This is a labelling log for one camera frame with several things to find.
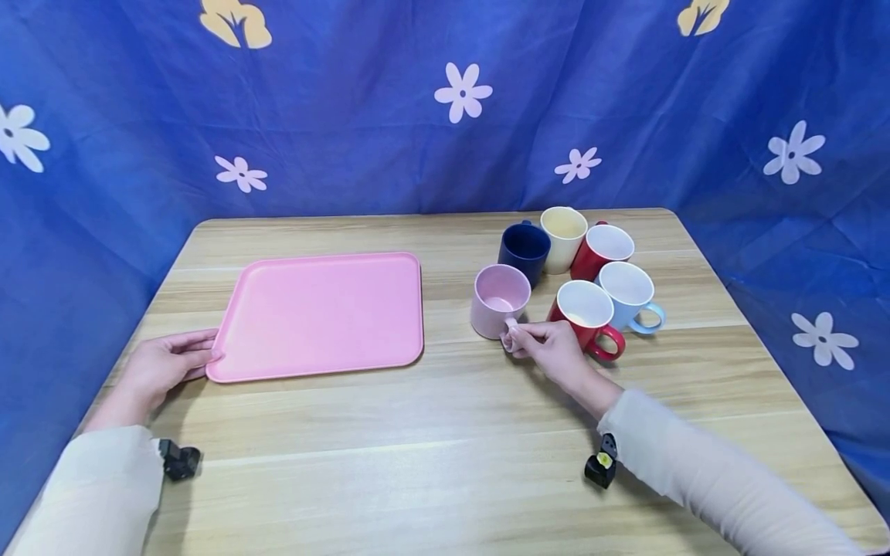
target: white flower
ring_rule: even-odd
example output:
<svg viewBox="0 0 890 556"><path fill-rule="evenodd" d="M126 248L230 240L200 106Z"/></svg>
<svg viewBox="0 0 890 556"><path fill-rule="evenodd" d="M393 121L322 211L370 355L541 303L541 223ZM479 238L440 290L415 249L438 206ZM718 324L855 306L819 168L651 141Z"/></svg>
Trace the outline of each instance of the white flower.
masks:
<svg viewBox="0 0 890 556"><path fill-rule="evenodd" d="M581 151L578 149L572 149L569 153L569 164L558 165L554 168L554 173L564 173L565 177L562 178L562 183L568 183L578 177L579 180L585 179L588 175L590 175L590 169L594 166L599 165L603 159L602 158L594 158L596 154L596 147L589 149L584 156L581 156Z"/></svg>
<svg viewBox="0 0 890 556"><path fill-rule="evenodd" d="M831 358L833 357L846 370L853 370L853 367L855 367L853 360L846 354L843 348L854 348L859 345L859 340L849 334L840 332L832 334L831 327L834 326L834 319L831 317L831 313L820 313L816 317L815 325L811 325L809 320L797 313L791 314L791 320L794 321L798 328L804 331L801 334L794 334L794 337L791 339L802 348L814 347L813 359L815 359L816 363L827 367L831 365Z"/></svg>
<svg viewBox="0 0 890 556"><path fill-rule="evenodd" d="M226 169L225 172L219 172L216 179L225 183L229 181L237 181L238 189L245 193L250 193L250 188L266 191L266 184L260 181L261 178L268 176L263 170L248 170L247 161L242 157L235 157L233 164L223 157L216 157L216 164Z"/></svg>
<svg viewBox="0 0 890 556"><path fill-rule="evenodd" d="M0 152L10 164L18 157L31 172L42 172L43 163L31 150L48 150L50 140L36 129L28 128L34 121L34 110L20 104L6 114L0 106Z"/></svg>
<svg viewBox="0 0 890 556"><path fill-rule="evenodd" d="M435 93L435 98L442 104L451 103L448 117L452 124L460 121L464 117L466 110L469 117L479 117L482 113L482 104L479 99L487 99L491 96L491 87L488 85L476 86L476 79L479 79L479 66L470 64L463 76L453 63L449 62L445 66L445 75L448 76L448 82L451 87L442 87Z"/></svg>
<svg viewBox="0 0 890 556"><path fill-rule="evenodd" d="M781 180L788 185L797 183L797 180L800 179L798 170L803 170L810 175L822 173L822 167L812 158L807 158L806 155L812 155L822 148L822 145L825 144L825 135L814 135L804 141L805 136L806 121L800 120L791 130L791 137L788 141L779 137L770 139L767 146L776 155L776 158L766 163L764 173L773 175L781 170Z"/></svg>

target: wrist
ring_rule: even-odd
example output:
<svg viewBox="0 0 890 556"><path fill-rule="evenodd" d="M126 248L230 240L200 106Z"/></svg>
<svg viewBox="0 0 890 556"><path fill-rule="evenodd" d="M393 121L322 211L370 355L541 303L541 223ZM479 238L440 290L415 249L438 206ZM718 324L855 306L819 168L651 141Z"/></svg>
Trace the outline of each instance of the wrist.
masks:
<svg viewBox="0 0 890 556"><path fill-rule="evenodd" d="M566 391L597 421L603 419L603 415L618 403L624 389L591 367L578 375L577 382Z"/></svg>
<svg viewBox="0 0 890 556"><path fill-rule="evenodd" d="M84 432L144 425L151 411L150 399L119 384L87 421Z"/></svg>

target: left hand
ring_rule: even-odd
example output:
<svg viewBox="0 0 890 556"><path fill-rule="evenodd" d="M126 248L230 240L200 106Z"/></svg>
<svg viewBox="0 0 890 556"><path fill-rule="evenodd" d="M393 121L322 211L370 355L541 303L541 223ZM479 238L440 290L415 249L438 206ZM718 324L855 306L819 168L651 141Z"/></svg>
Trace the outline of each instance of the left hand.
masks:
<svg viewBox="0 0 890 556"><path fill-rule="evenodd" d="M167 393L182 382L204 373L204 366L222 353L212 350L216 328L172 334L136 346L121 371L117 385L84 427L97 431L145 424Z"/></svg>
<svg viewBox="0 0 890 556"><path fill-rule="evenodd" d="M147 400L149 411L157 409L166 394L192 370L204 374L204 366L222 356L212 351L216 328L161 336L141 342L124 365L116 389Z"/></svg>

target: white sleeve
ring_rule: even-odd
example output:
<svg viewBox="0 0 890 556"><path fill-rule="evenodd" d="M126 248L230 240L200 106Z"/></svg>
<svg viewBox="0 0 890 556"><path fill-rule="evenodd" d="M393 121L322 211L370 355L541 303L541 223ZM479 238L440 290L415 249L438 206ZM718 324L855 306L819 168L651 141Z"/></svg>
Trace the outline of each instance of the white sleeve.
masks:
<svg viewBox="0 0 890 556"><path fill-rule="evenodd" d="M622 394L597 430L615 437L618 459L628 471L689 509L742 554L862 554L762 464L640 391ZM680 446L684 449L671 448Z"/></svg>
<svg viewBox="0 0 890 556"><path fill-rule="evenodd" d="M62 453L7 556L138 556L164 464L141 426L88 432Z"/></svg>

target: black clip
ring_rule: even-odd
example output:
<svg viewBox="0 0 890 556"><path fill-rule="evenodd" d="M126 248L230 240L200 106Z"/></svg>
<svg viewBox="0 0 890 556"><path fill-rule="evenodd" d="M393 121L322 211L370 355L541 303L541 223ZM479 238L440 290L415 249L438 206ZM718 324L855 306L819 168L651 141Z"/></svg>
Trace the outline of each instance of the black clip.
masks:
<svg viewBox="0 0 890 556"><path fill-rule="evenodd" d="M161 439L158 451L164 458L164 474L171 481L191 479L198 472L201 451L196 447L178 447L170 439Z"/></svg>
<svg viewBox="0 0 890 556"><path fill-rule="evenodd" d="M615 479L618 467L618 444L611 434L603 434L600 451L591 455L584 466L584 476L602 488L608 488Z"/></svg>

